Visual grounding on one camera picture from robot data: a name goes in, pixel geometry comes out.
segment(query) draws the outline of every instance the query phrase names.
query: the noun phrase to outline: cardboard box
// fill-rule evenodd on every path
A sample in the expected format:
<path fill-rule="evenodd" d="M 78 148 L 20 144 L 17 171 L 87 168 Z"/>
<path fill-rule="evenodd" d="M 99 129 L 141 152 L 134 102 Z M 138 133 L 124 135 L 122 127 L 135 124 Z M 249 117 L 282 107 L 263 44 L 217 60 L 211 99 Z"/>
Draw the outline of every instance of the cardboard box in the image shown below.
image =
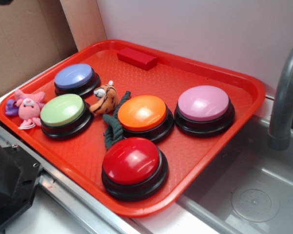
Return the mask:
<path fill-rule="evenodd" d="M 60 0 L 0 5 L 0 96 L 76 52 Z"/>

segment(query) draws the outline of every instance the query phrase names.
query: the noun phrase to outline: sink basin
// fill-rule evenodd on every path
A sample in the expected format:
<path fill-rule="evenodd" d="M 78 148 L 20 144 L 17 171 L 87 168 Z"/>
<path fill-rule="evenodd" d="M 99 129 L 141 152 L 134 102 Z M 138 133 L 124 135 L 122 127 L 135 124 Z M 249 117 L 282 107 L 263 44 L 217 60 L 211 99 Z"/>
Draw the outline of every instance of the sink basin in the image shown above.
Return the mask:
<path fill-rule="evenodd" d="M 293 130 L 285 151 L 252 117 L 177 201 L 219 233 L 293 234 Z"/>

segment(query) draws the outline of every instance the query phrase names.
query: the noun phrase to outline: gray faucet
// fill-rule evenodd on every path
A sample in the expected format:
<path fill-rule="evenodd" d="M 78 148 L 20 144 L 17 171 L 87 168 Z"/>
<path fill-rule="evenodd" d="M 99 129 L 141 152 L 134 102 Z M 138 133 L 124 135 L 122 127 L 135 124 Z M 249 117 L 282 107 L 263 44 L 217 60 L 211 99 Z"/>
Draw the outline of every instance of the gray faucet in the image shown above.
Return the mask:
<path fill-rule="evenodd" d="M 278 86 L 272 109 L 268 146 L 275 150 L 286 150 L 293 128 L 293 48 L 290 51 Z"/>

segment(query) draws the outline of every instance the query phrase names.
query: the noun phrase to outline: rope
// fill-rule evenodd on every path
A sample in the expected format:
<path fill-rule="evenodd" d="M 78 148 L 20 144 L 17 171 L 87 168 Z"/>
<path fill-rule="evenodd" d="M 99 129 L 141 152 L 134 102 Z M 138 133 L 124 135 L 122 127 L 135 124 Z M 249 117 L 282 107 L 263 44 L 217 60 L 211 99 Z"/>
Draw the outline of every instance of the rope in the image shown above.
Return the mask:
<path fill-rule="evenodd" d="M 118 120 L 118 111 L 122 104 L 124 104 L 130 98 L 130 91 L 127 91 L 125 95 L 120 100 L 118 106 L 114 110 L 113 116 L 108 114 L 103 114 L 103 120 L 108 124 L 106 131 L 105 131 L 105 147 L 109 149 L 114 145 L 116 142 L 123 139 L 122 133 L 122 125 Z"/>

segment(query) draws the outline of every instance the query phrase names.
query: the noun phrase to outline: tray surface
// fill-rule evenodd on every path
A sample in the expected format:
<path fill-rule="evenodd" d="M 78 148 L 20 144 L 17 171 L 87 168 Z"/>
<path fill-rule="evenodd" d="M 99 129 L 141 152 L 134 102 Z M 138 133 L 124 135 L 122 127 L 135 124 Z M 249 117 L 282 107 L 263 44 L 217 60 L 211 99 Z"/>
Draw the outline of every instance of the tray surface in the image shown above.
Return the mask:
<path fill-rule="evenodd" d="M 157 57 L 157 66 L 145 71 L 119 60 L 117 52 L 125 47 Z M 198 85 L 213 85 L 223 89 L 235 107 L 233 126 L 215 137 L 191 137 L 174 127 L 172 133 L 157 144 L 168 160 L 167 183 L 148 199 L 123 202 L 111 198 L 101 181 L 101 167 L 106 153 L 103 133 L 107 127 L 101 116 L 96 116 L 91 126 L 81 135 L 64 141 L 54 141 L 48 139 L 39 127 L 19 130 L 21 119 L 5 115 L 6 101 L 13 98 L 12 94 L 0 104 L 0 120 L 5 125 L 75 183 L 121 216 L 150 215 L 174 202 L 248 121 L 265 98 L 263 85 L 253 77 L 120 40 L 93 44 L 25 84 L 21 89 L 25 93 L 44 91 L 46 103 L 56 97 L 55 75 L 63 68 L 76 63 L 91 65 L 99 74 L 102 84 L 113 80 L 119 98 L 126 91 L 131 92 L 131 97 L 155 95 L 164 100 L 174 112 L 177 100 L 185 90 Z M 89 104 L 96 102 L 94 95 L 85 100 Z"/>

